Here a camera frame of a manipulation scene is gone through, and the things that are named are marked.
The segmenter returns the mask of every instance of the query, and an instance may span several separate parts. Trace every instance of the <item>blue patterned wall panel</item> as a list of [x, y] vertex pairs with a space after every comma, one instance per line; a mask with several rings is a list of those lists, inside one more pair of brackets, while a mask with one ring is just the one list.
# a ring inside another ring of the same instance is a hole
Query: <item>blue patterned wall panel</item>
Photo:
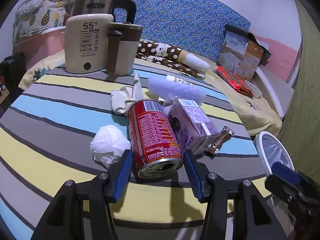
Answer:
[[[143, 39], [180, 46], [217, 61], [225, 24], [248, 30], [251, 23], [218, 0], [134, 0], [135, 24], [143, 25]], [[122, 10], [116, 21], [124, 22]]]

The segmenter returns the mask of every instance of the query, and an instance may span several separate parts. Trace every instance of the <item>brown mug handle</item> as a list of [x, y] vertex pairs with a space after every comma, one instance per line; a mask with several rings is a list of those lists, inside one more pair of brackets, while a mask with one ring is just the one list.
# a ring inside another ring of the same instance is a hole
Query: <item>brown mug handle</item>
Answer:
[[108, 31], [108, 53], [107, 53], [107, 72], [114, 73], [116, 71], [116, 63], [119, 51], [121, 31]]

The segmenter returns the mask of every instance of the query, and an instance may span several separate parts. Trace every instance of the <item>black button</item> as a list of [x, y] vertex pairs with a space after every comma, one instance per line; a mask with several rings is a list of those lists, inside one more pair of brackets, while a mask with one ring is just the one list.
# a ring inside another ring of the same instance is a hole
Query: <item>black button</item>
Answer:
[[83, 67], [85, 70], [89, 70], [91, 68], [91, 64], [89, 62], [87, 62], [83, 65]]

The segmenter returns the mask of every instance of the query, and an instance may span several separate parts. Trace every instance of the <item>purple carton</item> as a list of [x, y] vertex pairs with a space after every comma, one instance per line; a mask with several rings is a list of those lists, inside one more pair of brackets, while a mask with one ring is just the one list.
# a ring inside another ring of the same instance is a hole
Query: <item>purple carton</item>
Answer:
[[193, 100], [175, 99], [168, 119], [182, 153], [191, 149], [194, 155], [202, 154], [220, 133]]

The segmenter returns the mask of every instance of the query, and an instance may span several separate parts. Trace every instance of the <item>pineapple patterned blanket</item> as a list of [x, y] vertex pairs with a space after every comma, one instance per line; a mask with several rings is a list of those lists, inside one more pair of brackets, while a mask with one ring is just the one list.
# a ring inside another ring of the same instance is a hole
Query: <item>pineapple patterned blanket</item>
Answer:
[[26, 0], [17, 9], [13, 24], [13, 44], [62, 26], [65, 5], [73, 0]]

